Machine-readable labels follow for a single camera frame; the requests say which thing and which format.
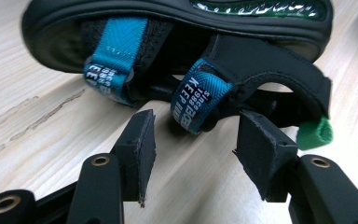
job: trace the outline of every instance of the green tab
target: green tab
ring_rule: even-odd
[[[297,133],[297,145],[301,150],[327,145],[333,141],[333,129],[328,118],[307,121],[299,126]]]

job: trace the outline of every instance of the wooden table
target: wooden table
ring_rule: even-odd
[[[83,160],[109,151],[132,114],[153,108],[158,155],[146,207],[124,203],[127,223],[291,223],[288,204],[262,202],[231,152],[238,118],[193,136],[172,128],[166,103],[128,108],[80,75],[43,67],[21,40],[28,2],[0,1],[0,192],[28,189],[39,199],[76,181]],[[333,34],[316,64],[333,79],[335,140],[306,153],[334,160],[358,188],[358,1],[333,4]]]

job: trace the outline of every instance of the black strap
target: black strap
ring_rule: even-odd
[[[257,111],[264,111],[263,114],[276,117],[276,120],[283,118],[286,120],[283,123],[291,125],[293,121],[288,115],[295,114],[298,121],[304,121],[309,116],[328,116],[330,79],[324,77],[311,62],[288,49],[275,47],[260,39],[215,35],[203,58],[217,68],[222,79],[236,85],[230,96],[230,100],[234,101],[231,104],[240,105],[251,99],[246,103],[256,105],[255,101],[262,96],[260,100],[264,101],[264,105],[259,104]],[[283,84],[294,93],[274,92],[268,93],[268,96],[257,90],[268,82]],[[250,98],[255,92],[255,96],[259,97]]]

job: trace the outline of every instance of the blue strap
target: blue strap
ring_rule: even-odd
[[[104,27],[98,47],[85,65],[84,78],[95,90],[125,105],[134,100],[123,91],[142,44],[147,19],[114,18]]]
[[[221,78],[204,72],[202,67],[214,67],[199,59],[186,74],[172,98],[173,117],[191,133],[199,133],[200,126],[217,107],[233,85]]]

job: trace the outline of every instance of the light wood tabletop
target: light wood tabletop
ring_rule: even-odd
[[[299,154],[335,161],[358,188],[358,1],[332,0],[333,33],[316,65],[333,80],[334,142]],[[47,69],[22,42],[29,0],[0,1],[0,192],[36,199],[78,179],[82,162],[110,151],[129,118],[154,109],[157,158],[145,208],[124,203],[126,223],[291,223],[288,203],[260,200],[232,150],[239,118],[198,136],[172,127],[170,106],[129,108],[103,98],[81,75]],[[285,129],[294,137],[295,128]]]

